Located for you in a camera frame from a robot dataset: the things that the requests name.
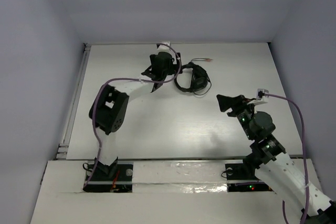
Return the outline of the black over-ear headphones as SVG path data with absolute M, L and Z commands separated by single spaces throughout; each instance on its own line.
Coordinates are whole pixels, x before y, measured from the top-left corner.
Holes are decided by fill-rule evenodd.
M 198 96 L 205 95 L 212 87 L 212 82 L 206 70 L 200 65 L 193 63 L 192 61 L 190 61 L 188 64 L 182 65 L 181 70 L 183 71 L 184 69 L 192 69 L 190 86 L 188 88 L 180 86 L 177 81 L 177 78 L 174 79 L 175 86 L 184 93 L 193 93 L 194 95 Z M 208 84 L 209 88 L 207 91 L 205 91 L 202 94 L 197 93 L 199 91 L 204 90 L 208 86 Z

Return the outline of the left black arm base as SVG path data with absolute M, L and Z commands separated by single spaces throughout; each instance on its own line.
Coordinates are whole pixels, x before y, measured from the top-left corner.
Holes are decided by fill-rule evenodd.
M 94 164 L 84 163 L 86 171 L 83 190 L 87 193 L 131 193 L 133 164 L 119 164 L 115 160 L 110 166 L 98 162 L 92 172 Z

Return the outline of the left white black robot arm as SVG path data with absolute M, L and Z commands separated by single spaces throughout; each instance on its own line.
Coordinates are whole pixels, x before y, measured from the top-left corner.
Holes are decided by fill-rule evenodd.
M 139 78 L 115 78 L 103 84 L 89 111 L 92 127 L 98 141 L 98 153 L 94 160 L 92 174 L 105 179 L 116 175 L 118 156 L 115 132 L 122 126 L 128 104 L 155 92 L 163 84 L 176 79 L 181 72 L 181 54 L 173 56 L 167 51 L 150 55 L 151 65 Z

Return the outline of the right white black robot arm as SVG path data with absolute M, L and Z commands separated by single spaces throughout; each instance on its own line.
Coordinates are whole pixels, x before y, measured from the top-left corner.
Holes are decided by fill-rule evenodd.
M 243 158 L 243 174 L 248 178 L 256 177 L 269 186 L 280 197 L 283 207 L 289 206 L 298 214 L 300 223 L 335 223 L 335 201 L 309 179 L 306 148 L 302 148 L 302 172 L 273 136 L 276 127 L 272 117 L 255 110 L 271 96 L 265 89 L 258 89 L 257 96 L 252 99 L 244 95 L 216 96 L 220 111 L 236 118 L 252 141 L 251 153 Z

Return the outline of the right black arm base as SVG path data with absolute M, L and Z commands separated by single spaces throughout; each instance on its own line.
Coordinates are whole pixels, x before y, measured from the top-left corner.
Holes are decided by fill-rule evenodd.
M 221 173 L 227 181 L 229 193 L 246 193 L 257 191 L 272 191 L 272 189 L 250 172 L 243 163 L 227 163 Z

